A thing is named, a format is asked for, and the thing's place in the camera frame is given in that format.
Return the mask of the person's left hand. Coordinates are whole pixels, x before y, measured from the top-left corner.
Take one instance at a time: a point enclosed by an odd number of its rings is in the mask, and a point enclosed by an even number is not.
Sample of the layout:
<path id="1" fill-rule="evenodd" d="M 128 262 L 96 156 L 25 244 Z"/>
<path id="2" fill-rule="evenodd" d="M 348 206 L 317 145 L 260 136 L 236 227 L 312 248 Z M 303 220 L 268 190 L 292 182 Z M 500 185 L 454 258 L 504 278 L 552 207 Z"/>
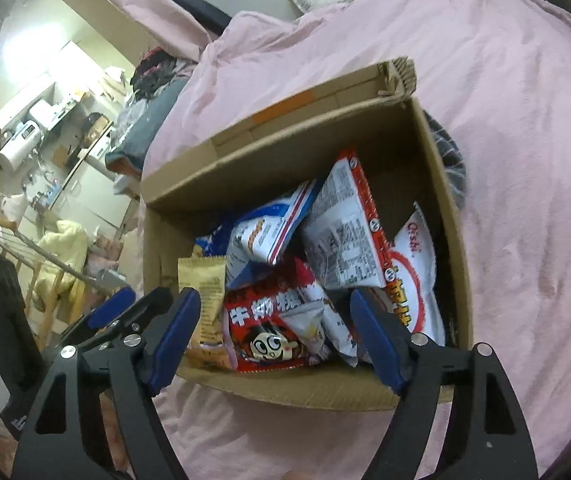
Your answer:
<path id="1" fill-rule="evenodd" d="M 0 468 L 12 470 L 17 442 L 11 437 L 0 436 Z"/>

